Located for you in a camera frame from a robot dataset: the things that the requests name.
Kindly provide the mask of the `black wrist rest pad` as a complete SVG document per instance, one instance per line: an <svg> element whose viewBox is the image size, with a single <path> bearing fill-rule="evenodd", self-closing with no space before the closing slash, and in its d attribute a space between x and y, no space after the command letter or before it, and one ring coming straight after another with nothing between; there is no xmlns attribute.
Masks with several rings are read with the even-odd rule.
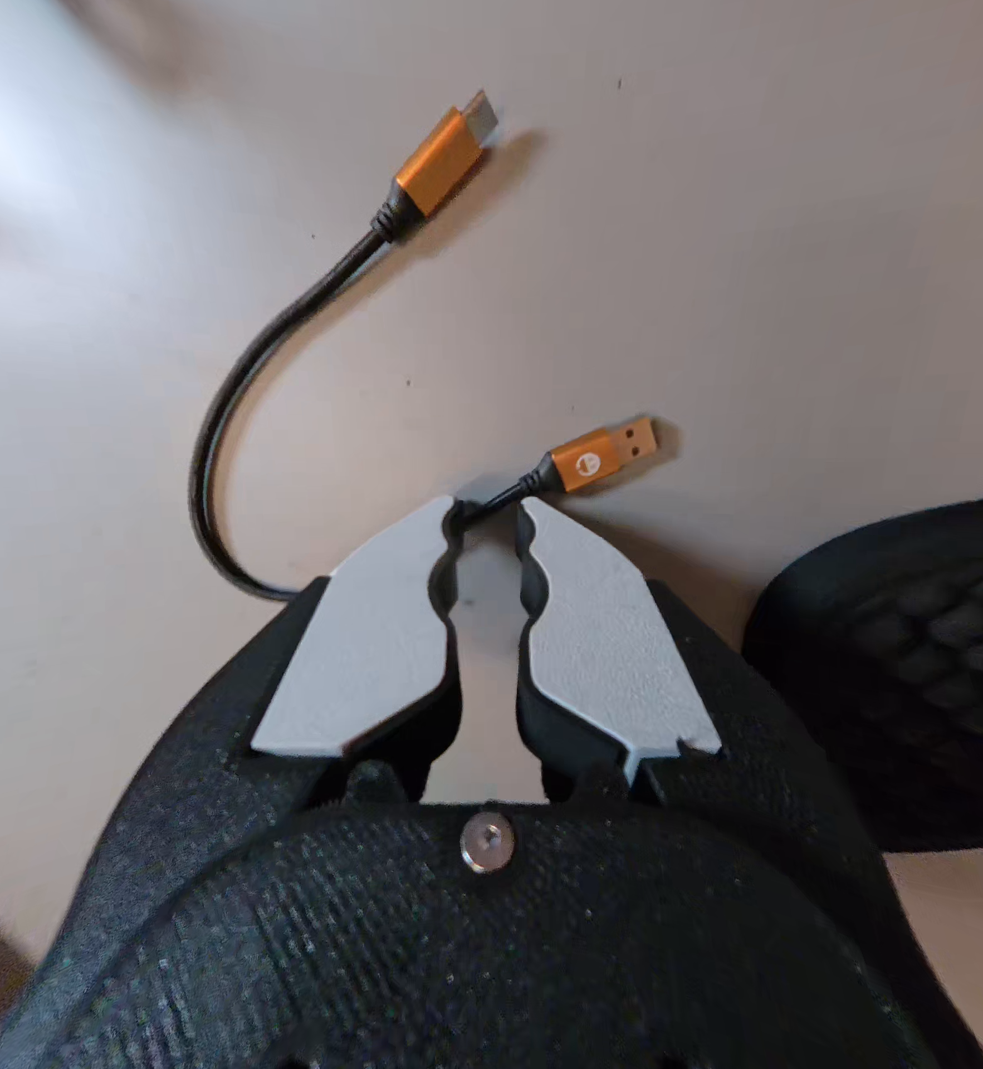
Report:
<svg viewBox="0 0 983 1069"><path fill-rule="evenodd" d="M983 499L805 554L756 599L742 656L884 852L983 849Z"/></svg>

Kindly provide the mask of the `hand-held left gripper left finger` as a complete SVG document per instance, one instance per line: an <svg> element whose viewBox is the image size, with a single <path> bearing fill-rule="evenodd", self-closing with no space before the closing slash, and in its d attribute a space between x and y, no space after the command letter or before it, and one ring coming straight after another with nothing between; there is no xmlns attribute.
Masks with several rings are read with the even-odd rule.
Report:
<svg viewBox="0 0 983 1069"><path fill-rule="evenodd" d="M327 579L253 734L252 750L342 758L458 680L461 502L431 499Z"/></svg>

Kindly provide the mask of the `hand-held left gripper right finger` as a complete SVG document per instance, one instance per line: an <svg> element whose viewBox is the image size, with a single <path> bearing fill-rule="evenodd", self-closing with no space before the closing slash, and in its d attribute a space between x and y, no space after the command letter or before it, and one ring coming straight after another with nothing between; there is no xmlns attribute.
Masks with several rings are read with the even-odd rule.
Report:
<svg viewBox="0 0 983 1069"><path fill-rule="evenodd" d="M517 727L546 797L591 768L626 789L647 760L715 757L723 741L651 586L631 561L550 503L517 516L521 603Z"/></svg>

